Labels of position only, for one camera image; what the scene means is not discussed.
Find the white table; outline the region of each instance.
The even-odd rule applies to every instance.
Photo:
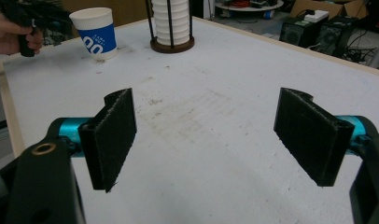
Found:
[[[379,131],[379,71],[195,20],[195,46],[160,54],[145,21],[116,29],[119,54],[91,59],[79,39],[0,64],[17,155],[61,117],[92,117],[110,92],[133,88],[138,133],[112,192],[93,191],[73,159],[88,223],[352,223],[346,156],[319,188],[276,136],[281,87]]]

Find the paper cup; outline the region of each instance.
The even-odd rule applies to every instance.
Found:
[[[111,8],[87,8],[73,12],[69,17],[93,59],[106,60],[117,55]]]

